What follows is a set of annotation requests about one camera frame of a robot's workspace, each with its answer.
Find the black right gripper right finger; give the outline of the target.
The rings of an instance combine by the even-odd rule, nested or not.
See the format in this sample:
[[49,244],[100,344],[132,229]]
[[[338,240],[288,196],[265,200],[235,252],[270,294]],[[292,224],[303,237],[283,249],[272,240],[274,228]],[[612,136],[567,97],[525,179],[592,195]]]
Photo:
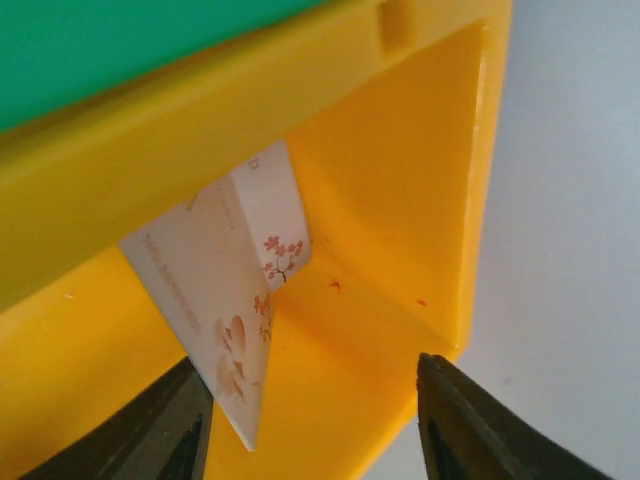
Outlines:
[[420,355],[417,392],[430,479],[608,477],[535,430],[440,355]]

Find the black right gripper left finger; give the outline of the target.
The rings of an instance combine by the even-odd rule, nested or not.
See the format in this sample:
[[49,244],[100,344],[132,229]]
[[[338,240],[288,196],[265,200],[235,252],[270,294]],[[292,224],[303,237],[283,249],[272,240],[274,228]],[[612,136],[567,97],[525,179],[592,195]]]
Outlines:
[[184,358],[24,479],[202,479],[214,397]]

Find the white blossom VIP card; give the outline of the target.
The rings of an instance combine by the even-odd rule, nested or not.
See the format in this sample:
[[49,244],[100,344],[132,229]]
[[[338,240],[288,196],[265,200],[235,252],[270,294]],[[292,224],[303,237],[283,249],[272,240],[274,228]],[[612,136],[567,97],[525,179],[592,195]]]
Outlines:
[[245,447],[255,450],[271,299],[232,178],[119,247]]

